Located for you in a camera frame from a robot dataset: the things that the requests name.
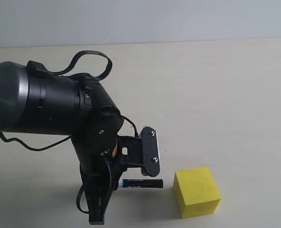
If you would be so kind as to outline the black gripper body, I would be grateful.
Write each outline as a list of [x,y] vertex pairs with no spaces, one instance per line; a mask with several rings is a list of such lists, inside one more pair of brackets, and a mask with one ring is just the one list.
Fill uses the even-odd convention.
[[122,153],[112,157],[108,152],[100,154],[80,154],[80,174],[82,186],[80,195],[85,195],[89,224],[103,225],[105,212],[113,191],[123,172],[127,171],[127,155]]

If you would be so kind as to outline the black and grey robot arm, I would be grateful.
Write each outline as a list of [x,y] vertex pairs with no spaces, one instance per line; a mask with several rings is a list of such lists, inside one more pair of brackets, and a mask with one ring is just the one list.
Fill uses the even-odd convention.
[[99,76],[49,72],[37,62],[0,63],[0,133],[68,135],[80,162],[89,222],[104,224],[120,156],[118,131],[123,118],[101,85],[112,63]]

